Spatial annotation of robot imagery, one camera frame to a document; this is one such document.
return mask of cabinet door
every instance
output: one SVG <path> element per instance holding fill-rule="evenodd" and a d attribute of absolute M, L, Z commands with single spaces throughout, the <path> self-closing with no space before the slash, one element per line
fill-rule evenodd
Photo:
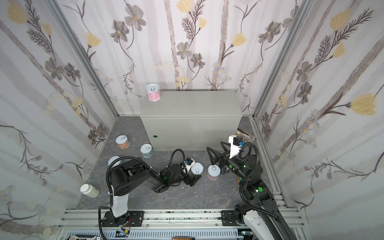
<path fill-rule="evenodd" d="M 142 119 L 155 151 L 221 149 L 236 133 L 241 118 Z"/>

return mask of teal tin can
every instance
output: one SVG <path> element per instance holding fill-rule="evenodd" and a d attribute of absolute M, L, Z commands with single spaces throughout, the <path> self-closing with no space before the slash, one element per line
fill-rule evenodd
<path fill-rule="evenodd" d="M 152 145 L 150 145 L 149 143 L 146 143 L 143 146 L 141 146 L 140 152 L 144 158 L 150 158 L 154 154 Z"/>

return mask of black mounting plate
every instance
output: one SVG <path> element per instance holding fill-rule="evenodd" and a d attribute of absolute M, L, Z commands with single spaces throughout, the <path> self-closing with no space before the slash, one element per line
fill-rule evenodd
<path fill-rule="evenodd" d="M 144 211 L 129 211 L 131 216 L 131 227 L 141 227 L 143 222 Z M 118 227 L 126 223 L 126 215 L 123 215 L 119 218 L 114 218 L 113 214 L 108 211 L 104 215 L 104 219 L 102 220 L 102 227 Z"/>
<path fill-rule="evenodd" d="M 236 216 L 234 211 L 222 210 L 221 211 L 221 221 L 223 226 L 239 226 L 236 222 Z"/>

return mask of cabinet top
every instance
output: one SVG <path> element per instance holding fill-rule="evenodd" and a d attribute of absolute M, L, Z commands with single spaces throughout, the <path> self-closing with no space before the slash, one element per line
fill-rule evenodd
<path fill-rule="evenodd" d="M 141 103 L 141 118 L 238 118 L 234 91 L 162 91 L 160 100 Z"/>

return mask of white plastic bottle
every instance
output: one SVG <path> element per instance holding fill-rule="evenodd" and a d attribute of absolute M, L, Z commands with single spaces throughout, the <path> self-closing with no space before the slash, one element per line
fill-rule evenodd
<path fill-rule="evenodd" d="M 99 195 L 100 190 L 91 184 L 84 184 L 80 187 L 80 191 L 82 194 L 85 194 L 91 198 L 95 198 Z"/>

